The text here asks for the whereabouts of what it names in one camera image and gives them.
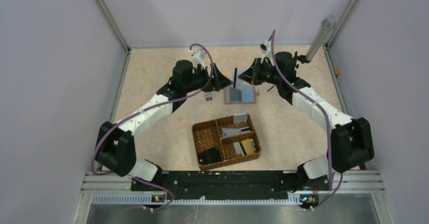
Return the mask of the silver striped card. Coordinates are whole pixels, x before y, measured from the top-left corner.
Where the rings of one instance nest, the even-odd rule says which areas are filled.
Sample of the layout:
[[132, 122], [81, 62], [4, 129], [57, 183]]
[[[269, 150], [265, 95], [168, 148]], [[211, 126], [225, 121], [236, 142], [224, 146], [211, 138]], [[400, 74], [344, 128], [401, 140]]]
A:
[[229, 87], [227, 92], [227, 102], [242, 103], [242, 90]]

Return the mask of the brown leather card holder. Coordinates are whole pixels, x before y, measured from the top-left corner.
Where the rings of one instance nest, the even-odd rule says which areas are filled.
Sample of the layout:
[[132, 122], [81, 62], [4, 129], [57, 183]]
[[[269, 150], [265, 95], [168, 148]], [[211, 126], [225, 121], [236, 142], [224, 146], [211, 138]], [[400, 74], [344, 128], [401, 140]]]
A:
[[241, 90], [232, 86], [224, 89], [224, 104], [255, 104], [260, 91], [253, 85], [244, 85]]

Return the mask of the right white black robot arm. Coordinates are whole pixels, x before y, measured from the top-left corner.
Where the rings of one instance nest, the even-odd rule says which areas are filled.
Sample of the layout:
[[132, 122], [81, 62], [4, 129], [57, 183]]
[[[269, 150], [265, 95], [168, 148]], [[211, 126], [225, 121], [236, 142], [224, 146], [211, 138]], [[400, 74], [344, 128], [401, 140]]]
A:
[[367, 119], [353, 118], [320, 97], [296, 74], [298, 55], [278, 52], [273, 58], [255, 58], [238, 78], [252, 85], [270, 83], [279, 96], [300, 109], [327, 134], [327, 152], [297, 167], [295, 185], [311, 189], [317, 178], [344, 173], [374, 158], [371, 126]]

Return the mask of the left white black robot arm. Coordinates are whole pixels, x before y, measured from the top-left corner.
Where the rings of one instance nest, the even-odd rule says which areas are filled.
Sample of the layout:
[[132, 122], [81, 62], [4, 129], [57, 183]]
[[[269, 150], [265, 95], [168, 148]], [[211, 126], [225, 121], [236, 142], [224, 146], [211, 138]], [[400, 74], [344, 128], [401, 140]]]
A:
[[150, 190], [159, 189], [160, 167], [137, 158], [136, 140], [160, 119], [179, 109], [188, 98], [200, 92], [218, 92], [232, 83], [219, 72], [216, 64], [212, 64], [208, 72], [202, 65], [194, 66], [188, 60], [177, 61], [167, 83], [144, 106], [117, 123], [106, 121], [100, 126], [92, 160], [118, 176], [143, 179]]

